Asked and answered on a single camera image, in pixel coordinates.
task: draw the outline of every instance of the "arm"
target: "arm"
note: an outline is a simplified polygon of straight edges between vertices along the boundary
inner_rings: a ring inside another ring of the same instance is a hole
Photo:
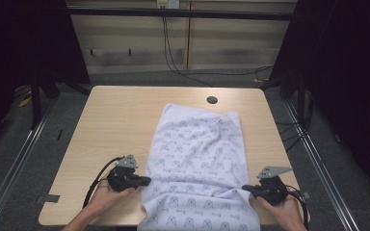
[[[286,231],[306,231],[300,215],[299,204],[292,195],[288,195],[277,206],[272,206],[260,196],[257,197],[257,201],[275,217],[278,224]]]
[[[89,204],[63,229],[63,231],[84,230],[89,223],[110,209],[116,202],[133,193],[134,188],[122,192],[113,191],[107,180],[100,180]]]

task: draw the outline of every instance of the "wooden table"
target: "wooden table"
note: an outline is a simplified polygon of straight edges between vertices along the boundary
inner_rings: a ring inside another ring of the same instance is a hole
[[[208,103],[208,96],[217,97],[218,103]],[[265,166],[291,167],[261,90],[95,87],[49,193],[59,195],[60,199],[57,203],[44,204],[40,223],[68,224],[81,210],[95,176],[115,157],[133,154],[139,164],[136,174],[144,175],[155,128],[167,103],[216,113],[238,112],[251,184],[258,184],[256,175]],[[285,184],[298,187],[293,171],[280,177]],[[141,190],[137,190],[92,224],[137,225],[146,216],[140,193]],[[259,214],[262,224],[276,223],[255,200],[251,201],[251,205]]]

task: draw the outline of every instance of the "wrist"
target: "wrist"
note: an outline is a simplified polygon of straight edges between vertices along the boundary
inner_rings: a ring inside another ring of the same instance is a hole
[[[290,222],[287,224],[286,231],[307,231],[301,222]]]

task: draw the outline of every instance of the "patterned towel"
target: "patterned towel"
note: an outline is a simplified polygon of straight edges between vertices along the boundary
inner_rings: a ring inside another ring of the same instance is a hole
[[[260,230],[237,113],[168,104],[157,126],[138,230]]]

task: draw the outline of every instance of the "finger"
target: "finger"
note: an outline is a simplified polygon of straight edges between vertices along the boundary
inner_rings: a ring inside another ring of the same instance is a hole
[[[258,196],[257,198],[257,201],[265,208],[265,209],[272,209],[273,206],[267,202],[267,200],[265,200],[263,197],[260,197]]]
[[[133,193],[134,191],[135,191],[134,188],[128,188],[128,189],[125,189],[125,190],[119,192],[119,194],[122,195],[122,196],[127,196],[127,195]]]

